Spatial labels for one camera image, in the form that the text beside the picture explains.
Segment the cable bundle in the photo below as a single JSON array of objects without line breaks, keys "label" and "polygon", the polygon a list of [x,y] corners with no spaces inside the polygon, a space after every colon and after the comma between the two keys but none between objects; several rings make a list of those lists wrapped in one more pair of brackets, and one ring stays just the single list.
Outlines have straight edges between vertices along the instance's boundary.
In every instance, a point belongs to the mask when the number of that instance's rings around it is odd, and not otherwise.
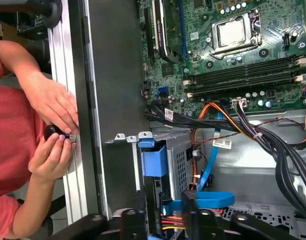
[{"label": "cable bundle", "polygon": [[[293,185],[291,178],[292,173],[289,171],[287,163],[287,156],[289,156],[294,166],[298,170],[298,175],[303,179],[303,182],[306,186],[306,164],[295,150],[303,149],[306,147],[306,138],[300,143],[286,143],[279,136],[269,131],[268,129],[260,125],[256,126],[250,124],[241,104],[242,102],[240,102],[240,105],[237,104],[235,106],[235,111],[239,121],[234,120],[224,108],[213,102],[207,103],[205,105],[198,119],[192,119],[174,112],[172,121],[168,121],[165,119],[164,111],[154,103],[151,105],[152,112],[147,112],[146,114],[153,121],[159,121],[163,124],[173,127],[192,129],[192,144],[196,143],[196,129],[214,128],[242,133],[246,137],[256,141],[266,152],[273,156],[276,162],[275,175],[278,187],[280,188],[281,192],[285,198],[306,218],[306,204],[301,199]],[[221,112],[226,119],[206,119],[210,108],[215,108],[217,111]],[[271,120],[268,121],[268,123],[278,120],[279,119]]]}]

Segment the hand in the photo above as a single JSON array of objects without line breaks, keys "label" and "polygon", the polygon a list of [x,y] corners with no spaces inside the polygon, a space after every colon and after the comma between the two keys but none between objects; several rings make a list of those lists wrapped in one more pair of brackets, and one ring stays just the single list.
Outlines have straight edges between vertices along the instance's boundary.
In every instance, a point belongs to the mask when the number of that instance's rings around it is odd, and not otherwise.
[{"label": "hand", "polygon": [[34,157],[28,164],[33,176],[46,181],[54,181],[65,175],[76,144],[64,135],[54,133],[45,142],[41,139]]},{"label": "hand", "polygon": [[75,96],[65,86],[46,78],[40,72],[29,76],[21,84],[31,106],[47,124],[54,124],[66,133],[78,133],[78,116]]}]

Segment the motherboard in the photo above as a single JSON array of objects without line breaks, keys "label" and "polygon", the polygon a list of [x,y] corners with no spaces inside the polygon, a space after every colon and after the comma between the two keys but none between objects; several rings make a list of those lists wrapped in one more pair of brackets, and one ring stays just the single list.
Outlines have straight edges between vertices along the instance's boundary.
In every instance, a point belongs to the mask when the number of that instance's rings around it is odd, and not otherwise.
[{"label": "motherboard", "polygon": [[141,0],[139,15],[148,104],[306,108],[305,0]]}]

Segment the red wire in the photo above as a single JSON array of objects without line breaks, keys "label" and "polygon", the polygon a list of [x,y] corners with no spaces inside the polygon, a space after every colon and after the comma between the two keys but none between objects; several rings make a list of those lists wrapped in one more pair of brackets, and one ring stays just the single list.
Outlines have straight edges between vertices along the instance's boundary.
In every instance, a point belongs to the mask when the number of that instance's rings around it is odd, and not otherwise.
[{"label": "red wire", "polygon": [[175,225],[184,225],[182,222],[178,222],[178,221],[164,221],[162,220],[163,224],[175,224]]}]

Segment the cpu socket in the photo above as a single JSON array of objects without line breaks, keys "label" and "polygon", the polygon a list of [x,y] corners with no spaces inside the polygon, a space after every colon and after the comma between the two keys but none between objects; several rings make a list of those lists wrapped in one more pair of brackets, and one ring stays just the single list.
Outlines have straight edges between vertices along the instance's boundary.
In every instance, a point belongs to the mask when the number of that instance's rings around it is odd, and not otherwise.
[{"label": "cpu socket", "polygon": [[210,38],[215,58],[257,48],[262,44],[258,8],[212,24]]}]

